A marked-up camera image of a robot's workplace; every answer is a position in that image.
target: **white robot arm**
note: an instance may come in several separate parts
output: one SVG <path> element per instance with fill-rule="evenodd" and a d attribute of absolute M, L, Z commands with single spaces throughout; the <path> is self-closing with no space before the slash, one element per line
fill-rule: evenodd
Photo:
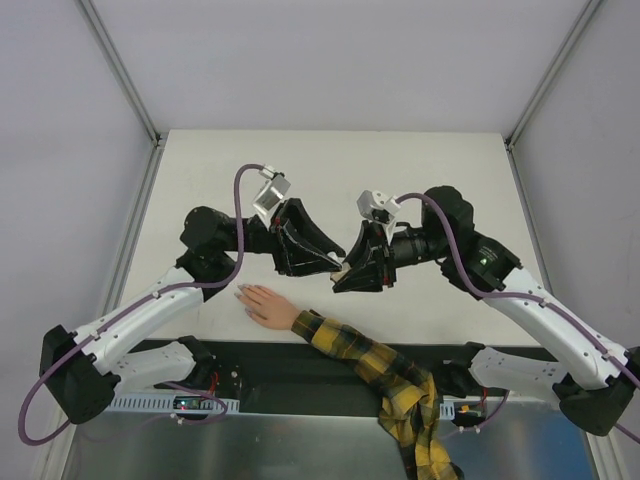
<path fill-rule="evenodd" d="M 396 222 L 400 204 L 421 199 L 421 226 Z M 391 197 L 365 191 L 358 199 L 365 218 L 359 238 L 332 275 L 334 292 L 379 292 L 392 287 L 396 270 L 434 261 L 451 284 L 511 318 L 556 362 L 507 355 L 469 344 L 464 365 L 483 387 L 536 397 L 594 435 L 613 428 L 635 392 L 621 370 L 640 374 L 640 350 L 627 350 L 595 331 L 562 305 L 502 244 L 475 230 L 473 207 L 453 187 Z M 396 225 L 404 230 L 393 233 Z"/>
<path fill-rule="evenodd" d="M 232 219 L 208 207 L 194 208 L 180 236 L 187 252 L 163 277 L 74 332 L 58 325 L 44 336 L 41 380 L 71 423 L 90 420 L 115 396 L 132 390 L 167 381 L 197 384 L 197 379 L 208 378 L 212 356 L 193 337 L 154 350 L 128 352 L 165 323 L 225 288 L 239 270 L 244 252 L 271 254 L 276 270 L 288 276 L 340 270 L 337 257 L 345 252 L 311 221 L 299 199 L 283 200 L 289 188 L 284 175 L 268 166 L 262 167 L 261 174 L 267 182 L 253 201 L 254 217 Z M 239 252 L 237 263 L 226 254 L 230 251 Z M 72 351 L 77 353 L 59 364 Z"/>

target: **plaid shirt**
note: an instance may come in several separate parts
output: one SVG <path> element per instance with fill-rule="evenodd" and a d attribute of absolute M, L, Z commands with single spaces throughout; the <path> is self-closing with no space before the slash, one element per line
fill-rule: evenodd
<path fill-rule="evenodd" d="M 354 328 L 315 312 L 302 312 L 292 330 L 322 353 L 349 365 L 382 395 L 380 425 L 398 441 L 408 478 L 463 479 L 434 436 L 440 407 L 431 373 Z"/>

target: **purple cable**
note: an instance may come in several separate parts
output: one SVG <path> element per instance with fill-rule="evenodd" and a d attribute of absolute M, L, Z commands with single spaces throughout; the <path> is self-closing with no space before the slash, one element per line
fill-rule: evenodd
<path fill-rule="evenodd" d="M 219 420 L 221 420 L 226 414 L 227 414 L 227 404 L 224 403 L 222 400 L 220 400 L 218 397 L 216 397 L 215 395 L 212 395 L 208 392 L 200 392 L 198 390 L 192 390 L 190 388 L 187 387 L 183 387 L 182 385 L 179 385 L 177 383 L 174 382 L 166 382 L 165 385 L 167 387 L 171 387 L 174 390 L 182 390 L 183 392 L 187 392 L 190 393 L 191 395 L 197 395 L 199 397 L 204 397 L 208 400 L 213 400 L 215 403 L 217 403 L 218 405 L 220 405 L 222 407 L 222 412 L 220 412 L 217 415 L 214 415 L 213 417 L 210 418 L 205 418 L 204 420 L 189 420 L 186 418 L 182 419 L 182 423 L 186 424 L 186 425 L 207 425 L 210 423 L 215 423 Z M 117 440 L 118 438 L 122 438 L 124 436 L 130 435 L 131 433 L 137 431 L 137 430 L 142 430 L 144 427 L 146 427 L 147 425 L 156 422 L 157 420 L 160 420 L 162 418 L 172 418 L 170 415 L 167 415 L 166 413 L 162 413 L 159 415 L 154 415 L 153 417 L 149 417 L 146 420 L 136 424 L 135 426 L 123 431 L 123 432 L 118 432 L 114 435 L 111 435 L 110 437 L 106 437 L 106 438 L 93 438 L 90 437 L 89 435 L 87 435 L 86 433 L 80 432 L 80 436 L 82 438 L 84 438 L 85 440 L 88 440 L 92 443 L 107 443 L 107 442 L 112 442 L 113 440 Z"/>
<path fill-rule="evenodd" d="M 209 400 L 213 400 L 214 402 L 216 402 L 218 405 L 222 406 L 222 412 L 219 413 L 218 415 L 212 417 L 212 418 L 205 418 L 204 420 L 188 420 L 186 418 L 182 419 L 182 423 L 185 423 L 187 425 L 207 425 L 207 424 L 211 424 L 214 422 L 217 422 L 218 420 L 222 420 L 223 417 L 226 416 L 227 414 L 227 404 L 224 403 L 222 400 L 220 400 L 218 397 L 208 393 L 208 392 L 200 392 L 197 390 L 192 390 L 190 388 L 187 387 L 183 387 L 182 385 L 178 385 L 177 383 L 173 383 L 173 382 L 167 382 L 165 383 L 166 386 L 173 388 L 174 390 L 182 390 L 183 392 L 187 392 L 190 393 L 192 395 L 198 395 L 200 397 L 204 397 L 207 398 Z M 89 435 L 87 435 L 86 433 L 84 433 L 82 430 L 79 431 L 80 434 L 80 440 L 77 443 L 77 453 L 76 453 L 76 465 L 75 465 L 75 474 L 74 474 L 74 478 L 77 479 L 80 476 L 80 471 L 82 470 L 82 439 L 91 442 L 91 443 L 108 443 L 108 442 L 112 442 L 114 440 L 117 440 L 119 438 L 128 436 L 130 434 L 132 434 L 133 432 L 137 431 L 137 430 L 142 430 L 143 428 L 145 428 L 147 425 L 150 425 L 152 423 L 155 423 L 158 420 L 161 420 L 163 418 L 173 418 L 171 415 L 167 415 L 166 413 L 162 413 L 160 415 L 154 415 L 153 417 L 147 418 L 146 420 L 144 420 L 143 422 L 138 423 L 137 425 L 134 425 L 131 428 L 128 428 L 127 430 L 123 431 L 123 432 L 118 432 L 114 435 L 111 435 L 110 437 L 106 437 L 106 438 L 94 438 L 91 437 Z"/>
<path fill-rule="evenodd" d="M 172 290 L 179 289 L 179 288 L 220 288 L 231 283 L 233 279 L 238 275 L 238 273 L 240 272 L 240 267 L 242 266 L 242 262 L 244 260 L 244 229 L 242 227 L 242 211 L 241 211 L 241 205 L 240 205 L 240 180 L 242 179 L 242 175 L 247 170 L 261 170 L 261 169 L 262 169 L 262 166 L 257 164 L 243 165 L 238 169 L 235 179 L 233 181 L 233 203 L 234 203 L 235 214 L 236 214 L 236 228 L 238 231 L 238 258 L 236 260 L 236 265 L 233 271 L 231 272 L 231 274 L 224 280 L 221 280 L 220 282 L 213 282 L 213 283 L 183 282 L 183 283 L 176 283 L 174 285 L 169 285 L 158 290 L 158 293 L 160 295 L 170 292 Z M 130 306 L 125 308 L 122 312 L 115 315 L 111 320 L 101 325 L 97 330 L 98 334 L 104 332 L 105 330 L 110 328 L 112 325 L 114 325 L 116 322 L 119 322 L 124 317 L 129 315 L 134 310 L 138 309 L 145 303 L 150 302 L 154 299 L 155 297 L 152 294 L 150 294 L 150 295 L 147 295 L 146 297 L 141 298 L 137 302 L 132 303 Z M 65 353 L 62 357 L 60 357 L 60 359 L 57 362 L 55 362 L 46 372 L 42 374 L 42 376 L 38 379 L 38 381 L 33 385 L 33 387 L 31 387 L 31 389 L 27 393 L 24 401 L 22 402 L 22 406 L 20 407 L 20 414 L 18 416 L 18 435 L 20 436 L 20 440 L 24 444 L 33 446 L 33 447 L 44 445 L 45 443 L 50 442 L 51 440 L 56 438 L 58 435 L 60 435 L 64 431 L 64 429 L 66 429 L 70 425 L 71 422 L 67 420 L 55 432 L 47 435 L 44 438 L 33 439 L 29 437 L 29 435 L 27 435 L 27 431 L 26 431 L 27 412 L 29 410 L 29 405 L 31 405 L 31 402 L 33 401 L 33 397 L 35 396 L 37 391 L 40 389 L 40 387 L 42 387 L 42 385 L 44 385 L 45 382 L 55 372 L 57 372 L 58 369 L 62 365 L 64 365 L 71 357 L 73 357 L 76 353 L 81 351 L 84 347 L 86 347 L 92 341 L 93 341 L 93 337 L 89 336 L 84 340 L 82 340 L 80 343 L 78 343 L 75 347 L 73 347 L 67 353 Z"/>
<path fill-rule="evenodd" d="M 484 427 L 486 427 L 487 425 L 489 425 L 489 424 L 493 421 L 493 419 L 494 419 L 494 418 L 496 418 L 496 417 L 498 416 L 498 413 L 500 413 L 500 411 L 501 411 L 501 410 L 504 408 L 504 406 L 507 404 L 507 399 L 509 398 L 509 394 L 510 394 L 510 393 L 511 393 L 511 392 L 509 392 L 508 390 L 507 390 L 507 392 L 505 392 L 504 397 L 502 397 L 502 400 L 500 400 L 500 403 L 498 404 L 498 406 L 496 407 L 496 409 L 495 409 L 493 412 L 491 412 L 491 415 L 489 415 L 489 416 L 487 417 L 487 419 L 486 419 L 484 422 L 479 423 L 479 424 L 478 424 L 478 425 L 476 425 L 475 427 L 465 427 L 465 428 L 463 428 L 462 430 L 457 429 L 457 430 L 454 430 L 453 432 L 449 432 L 449 433 L 447 433 L 446 435 L 444 435 L 444 436 L 440 437 L 440 440 L 444 440 L 445 438 L 452 437 L 452 436 L 454 436 L 454 435 L 456 435 L 456 434 L 458 434 L 458 433 L 464 433 L 464 432 L 475 432 L 475 431 L 477 431 L 478 433 L 480 433 L 480 430 L 482 430 Z"/>
<path fill-rule="evenodd" d="M 460 257 L 460 251 L 458 249 L 458 243 L 456 242 L 455 235 L 453 234 L 453 229 L 451 228 L 451 224 L 447 219 L 447 216 L 442 211 L 440 206 L 430 197 L 424 195 L 422 193 L 407 193 L 398 197 L 397 202 L 402 203 L 410 198 L 415 198 L 421 200 L 422 202 L 429 205 L 433 211 L 438 216 L 440 223 L 442 224 L 442 228 L 444 229 L 444 233 L 447 237 L 447 241 L 449 242 L 449 250 L 451 250 L 451 256 L 453 257 L 453 262 L 455 263 L 456 270 L 458 275 L 460 275 L 460 279 L 462 283 L 464 283 L 465 287 L 480 298 L 519 298 L 521 300 L 529 300 L 536 303 L 543 303 L 545 301 L 544 298 L 538 297 L 537 295 L 532 295 L 530 293 L 523 292 L 483 292 L 476 288 L 476 286 L 471 283 L 471 279 L 467 275 L 467 272 L 464 269 L 464 265 L 462 264 L 462 258 Z M 622 372 L 634 385 L 636 388 L 640 389 L 640 380 L 633 374 L 631 371 L 623 365 L 617 358 L 609 356 L 609 351 L 607 347 L 605 347 L 594 335 L 587 330 L 584 325 L 582 325 L 578 320 L 576 320 L 573 315 L 566 312 L 563 308 L 553 304 L 547 303 L 546 308 L 551 309 L 562 318 L 564 318 L 567 322 L 569 322 L 576 330 L 578 330 L 588 341 L 591 343 L 596 350 L 598 350 L 605 358 L 607 358 L 620 372 Z M 618 430 L 622 433 L 630 434 L 629 438 L 636 441 L 640 444 L 640 437 L 629 432 L 626 428 L 621 425 L 616 425 Z"/>

